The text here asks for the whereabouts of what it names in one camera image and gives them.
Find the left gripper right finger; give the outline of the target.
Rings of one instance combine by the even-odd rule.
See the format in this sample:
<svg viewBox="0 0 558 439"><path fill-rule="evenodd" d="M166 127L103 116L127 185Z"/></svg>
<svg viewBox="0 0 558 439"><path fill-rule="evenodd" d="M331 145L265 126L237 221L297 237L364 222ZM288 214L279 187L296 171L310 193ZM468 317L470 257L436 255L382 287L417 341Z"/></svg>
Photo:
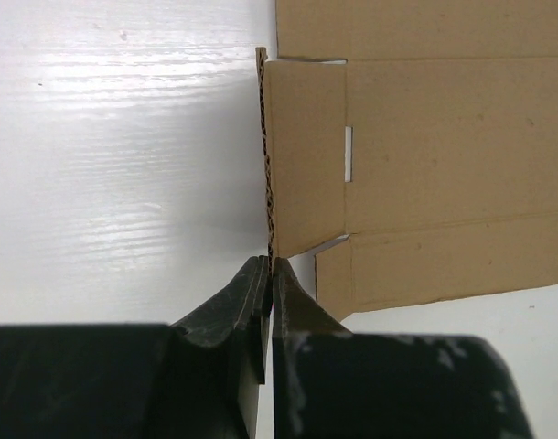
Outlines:
<svg viewBox="0 0 558 439"><path fill-rule="evenodd" d="M362 334L273 272L278 438L530 438L510 371L484 339Z"/></svg>

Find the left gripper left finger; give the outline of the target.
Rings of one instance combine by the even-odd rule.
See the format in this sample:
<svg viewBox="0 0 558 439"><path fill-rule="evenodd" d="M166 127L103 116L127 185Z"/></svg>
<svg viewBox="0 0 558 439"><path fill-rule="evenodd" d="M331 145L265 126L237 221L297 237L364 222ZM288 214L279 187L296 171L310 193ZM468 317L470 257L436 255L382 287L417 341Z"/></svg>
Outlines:
<svg viewBox="0 0 558 439"><path fill-rule="evenodd" d="M0 326L0 438L253 438L269 261L172 325Z"/></svg>

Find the cardboard box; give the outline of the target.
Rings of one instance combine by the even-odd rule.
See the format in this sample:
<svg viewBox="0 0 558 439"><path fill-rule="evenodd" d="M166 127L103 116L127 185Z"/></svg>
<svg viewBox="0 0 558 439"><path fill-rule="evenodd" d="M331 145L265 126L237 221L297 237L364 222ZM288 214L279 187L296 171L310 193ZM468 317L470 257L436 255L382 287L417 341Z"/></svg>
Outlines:
<svg viewBox="0 0 558 439"><path fill-rule="evenodd" d="M279 1L257 51L277 283L336 319L558 284L558 1Z"/></svg>

